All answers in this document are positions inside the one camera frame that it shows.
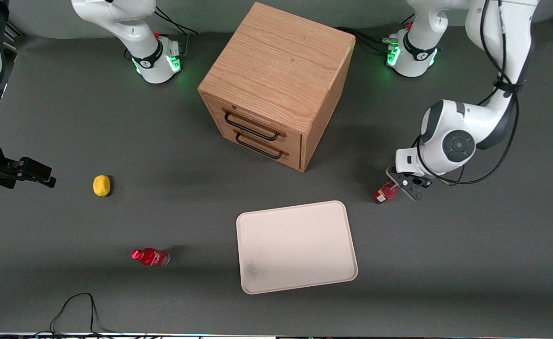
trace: drawer handle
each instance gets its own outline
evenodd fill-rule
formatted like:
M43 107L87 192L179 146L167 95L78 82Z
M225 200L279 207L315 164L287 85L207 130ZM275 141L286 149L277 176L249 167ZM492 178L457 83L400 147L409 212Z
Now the drawer handle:
M246 147L249 148L250 150L253 150L253 151L255 151L255 152L258 152L258 153L262 154L263 156L267 156L267 157L269 157L269 158L271 158L271 159L274 159L274 160L280 159L281 156L283 156L283 151L280 151L280 152L278 153L278 155L274 156L274 155L272 155L272 154L270 154L270 153L268 153L268 152L264 152L263 150L260 150L259 148L254 147L254 146L248 144L247 142L240 141L240 140L239 140L239 137L240 137L240 136L241 136L241 133L237 133L237 137L235 137L235 140L237 141L237 143L240 144L240 145L246 146Z
M227 112L227 113L224 114L224 120L226 120L227 123L233 125L234 127L238 127L238 128L240 128L240 129L246 131L247 133L253 134L253 135L255 135L256 137L260 137L260 138L262 138L262 139L264 139L264 140L266 140L266 141L275 141L275 140L277 139L277 137L278 137L278 132L275 132L274 137L268 137L268 136L266 136L266 135L263 135L262 133L258 133L258 132L254 131L254 130L252 130L252 129L249 129L249 128L247 128L247 127L241 125L241 124L238 124L237 122L231 121L231 120L228 119L229 116L231 115L231 112L226 111L226 110L225 110L225 112Z

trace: wooden drawer cabinet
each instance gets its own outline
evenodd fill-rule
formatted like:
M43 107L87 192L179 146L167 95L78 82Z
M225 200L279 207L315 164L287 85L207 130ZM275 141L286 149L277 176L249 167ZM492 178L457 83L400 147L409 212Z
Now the wooden drawer cabinet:
M303 172L353 49L350 34L256 2L199 94L224 138Z

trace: bottle cap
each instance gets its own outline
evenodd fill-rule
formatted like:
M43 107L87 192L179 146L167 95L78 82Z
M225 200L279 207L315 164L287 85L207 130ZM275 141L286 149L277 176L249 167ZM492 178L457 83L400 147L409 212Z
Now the bottle cap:
M132 253L130 253L130 257L134 260L141 260L143 258L143 251L142 250L133 250Z

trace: yellow lemon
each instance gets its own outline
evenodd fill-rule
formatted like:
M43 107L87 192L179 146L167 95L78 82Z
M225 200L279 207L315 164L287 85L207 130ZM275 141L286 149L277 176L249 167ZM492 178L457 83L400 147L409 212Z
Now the yellow lemon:
M92 185L93 191L96 195L100 197L106 197L111 190L111 183L109 183L108 176L98 176L94 178L94 183Z

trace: wooden cabinet top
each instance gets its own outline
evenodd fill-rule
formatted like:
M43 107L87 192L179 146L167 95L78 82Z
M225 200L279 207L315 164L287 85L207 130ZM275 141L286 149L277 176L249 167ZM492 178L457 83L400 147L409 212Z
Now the wooden cabinet top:
M199 90L307 133L354 41L256 2Z

